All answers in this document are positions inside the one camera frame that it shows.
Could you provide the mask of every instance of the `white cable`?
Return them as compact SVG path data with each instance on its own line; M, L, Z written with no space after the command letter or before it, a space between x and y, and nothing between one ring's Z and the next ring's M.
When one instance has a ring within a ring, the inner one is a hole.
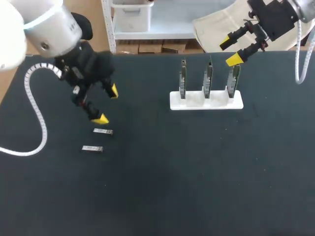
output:
M299 73L299 62L300 62L300 48L301 48L301 37L302 37L302 27L301 27L301 21L297 22L297 44L296 44L296 55L295 55L295 81L297 84L301 84L304 82L307 69L309 67L310 59L313 53L313 48L315 46L315 35L313 39L311 40L311 44L309 46L309 49L306 53L305 61L304 61L304 66L303 66L303 71L302 75L300 78L300 73Z
M37 118L39 120L39 124L41 126L41 130L42 130L42 140L41 140L41 143L40 145L38 146L38 148L36 148L35 150L33 151L29 151L29 152L19 152L19 151L12 151L12 150L8 150L8 149L5 149L3 147L0 147L0 151L1 152L5 152L7 154L10 154L10 155L14 155L14 156L32 156L32 155L35 155L36 153L39 153L46 145L47 143L47 127L46 127L46 123L45 123L45 120L43 118L43 115L41 114L36 102L35 102L35 99L32 95L32 91L31 91L31 87L30 87L30 78L32 76L32 74L34 73L34 71L38 70L38 69L41 69L41 68L46 68L46 69L50 69L52 70L57 76L58 78L61 77L62 75L62 72L57 68L55 67L54 65L52 64L47 64L47 63L39 63L39 64L36 64L34 66L32 66L26 73L25 77L24 77L24 86L25 86L25 91L26 91L26 94L31 102L31 105L37 115Z

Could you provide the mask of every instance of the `metal connector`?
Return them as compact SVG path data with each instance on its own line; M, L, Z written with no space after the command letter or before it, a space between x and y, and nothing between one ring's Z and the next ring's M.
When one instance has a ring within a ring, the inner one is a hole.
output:
M229 73L228 79L227 79L227 92L228 92L229 98L234 98L234 94L235 94L235 91L237 88L240 73L241 73L241 66L240 65L235 65L230 70L230 73Z
M94 146L83 146L82 151L87 152L103 152L103 147L94 147Z
M114 131L110 129L94 129L93 133L113 135Z
M213 74L213 66L212 66L212 61L210 58L209 63L204 73L204 78L203 78L203 92L205 94L206 99L210 98L212 74Z
M186 60L182 60L182 69L179 75L179 92L181 95L181 99L186 99L186 74L187 74L187 67L186 67Z

